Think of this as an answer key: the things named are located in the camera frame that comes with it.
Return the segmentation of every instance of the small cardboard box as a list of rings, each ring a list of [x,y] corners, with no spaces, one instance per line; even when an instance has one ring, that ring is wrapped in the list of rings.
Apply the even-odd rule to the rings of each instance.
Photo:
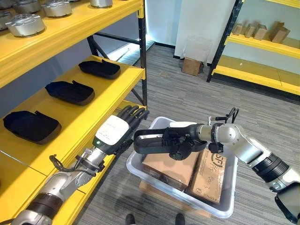
[[[275,43],[281,43],[286,36],[291,32],[287,28],[284,27],[284,22],[277,23],[277,26],[273,30],[273,32],[270,33],[270,39],[272,42]]]
[[[188,193],[219,204],[225,164],[225,157],[204,149],[199,155]]]
[[[254,38],[261,41],[266,33],[267,27],[265,25],[259,24],[254,31]]]
[[[182,72],[186,74],[191,74],[197,76],[202,62],[188,57],[184,58]]]
[[[235,35],[239,35],[242,31],[243,25],[241,23],[238,23],[235,25],[234,29],[232,30],[232,33]]]
[[[176,161],[169,154],[148,154],[142,164],[151,176],[184,190],[191,180],[198,155],[198,152],[192,152],[186,159]]]
[[[246,38],[252,37],[254,31],[255,31],[255,26],[253,26],[252,24],[249,24],[246,31],[245,31],[245,37]]]

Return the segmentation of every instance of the clear plastic box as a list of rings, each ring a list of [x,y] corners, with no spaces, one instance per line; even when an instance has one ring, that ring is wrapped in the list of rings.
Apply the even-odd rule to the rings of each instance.
[[[202,37],[190,36],[183,49],[183,57],[206,62],[210,53],[211,41]]]
[[[169,126],[173,120],[166,117],[157,117],[152,122],[150,129],[163,129]],[[224,181],[220,204],[206,204],[188,194],[179,191],[168,184],[148,175],[142,165],[143,155],[132,152],[127,160],[127,169],[134,175],[140,177],[143,181],[153,187],[165,192],[166,194],[180,200],[181,202],[197,210],[205,210],[219,218],[228,218],[233,213],[236,173],[238,168],[238,158],[232,153],[224,151],[222,154],[227,157]]]

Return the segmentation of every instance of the white plastic bin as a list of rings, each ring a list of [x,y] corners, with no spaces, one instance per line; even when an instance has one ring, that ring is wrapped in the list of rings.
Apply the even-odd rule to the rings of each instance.
[[[169,126],[170,122],[174,122],[166,117],[157,117],[152,122],[150,129],[163,129]],[[236,172],[238,168],[238,158],[232,153],[224,151],[222,154],[227,157],[224,181],[222,186],[222,194],[220,204],[206,204],[188,194],[179,191],[168,184],[161,182],[160,180],[148,175],[142,165],[143,154],[132,152],[127,160],[127,169],[134,175],[140,177],[145,182],[149,183],[153,187],[165,192],[168,195],[184,202],[194,209],[205,210],[219,218],[228,218],[233,213],[234,206],[234,193]]]

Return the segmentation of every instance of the yellow shelf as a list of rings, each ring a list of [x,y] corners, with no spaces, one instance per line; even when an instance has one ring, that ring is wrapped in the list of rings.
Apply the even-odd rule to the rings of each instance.
[[[87,36],[141,9],[142,0],[113,0],[111,8],[93,8],[89,0],[71,3],[73,13],[62,18],[43,16],[46,30],[32,37],[0,31],[0,88]]]
[[[222,55],[214,73],[300,95],[300,75],[266,65]]]
[[[300,59],[300,41],[292,38],[286,37],[283,42],[279,44],[271,42],[268,34],[260,41],[253,37],[246,38],[243,34],[234,35],[231,33],[230,36],[227,37],[225,45],[228,41]]]
[[[266,1],[271,1],[286,6],[300,8],[300,0],[266,0]]]
[[[86,60],[101,59],[90,56]],[[57,119],[62,125],[62,130],[50,143],[38,145],[15,136],[1,123],[0,149],[45,175],[49,175],[54,170],[49,160],[50,155],[57,154],[57,158],[66,165],[73,161],[88,140],[94,136],[98,127],[145,75],[144,69],[117,64],[120,65],[121,74],[115,80],[85,74],[78,66],[55,80],[67,82],[75,80],[92,87],[95,91],[95,98],[88,105],[78,106],[61,101],[49,96],[45,89],[38,91],[20,104],[13,111],[35,112],[38,110]]]
[[[123,100],[113,112],[116,115],[121,109],[127,105],[137,105],[133,102]],[[92,146],[93,137],[84,144],[86,147]],[[97,173],[96,177],[86,185],[80,187],[71,197],[62,205],[59,213],[53,220],[54,225],[71,225],[76,219],[77,215],[81,211],[82,207],[88,200],[89,196],[100,182],[107,169],[114,161],[115,155],[106,156],[104,159],[105,168],[102,172]],[[74,162],[75,158],[69,160],[69,163],[64,162],[64,166],[68,166],[71,162]],[[9,206],[4,209],[4,214],[0,216],[0,221],[15,218],[18,213],[24,210],[33,198],[38,194],[39,190],[45,183],[46,176],[30,169],[23,164],[7,157],[3,153],[0,153],[0,170],[5,171],[7,168],[15,168],[7,173],[0,174],[0,204]],[[20,189],[20,186],[28,184],[26,188]]]
[[[0,221],[15,212],[32,196],[46,176],[0,152]]]

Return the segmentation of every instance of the person's foot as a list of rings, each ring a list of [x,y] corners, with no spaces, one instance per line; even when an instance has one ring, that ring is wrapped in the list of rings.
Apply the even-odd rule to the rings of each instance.
[[[132,214],[126,216],[125,225],[135,225],[135,217]]]
[[[186,221],[184,219],[184,215],[178,213],[175,219],[175,225],[185,225]]]

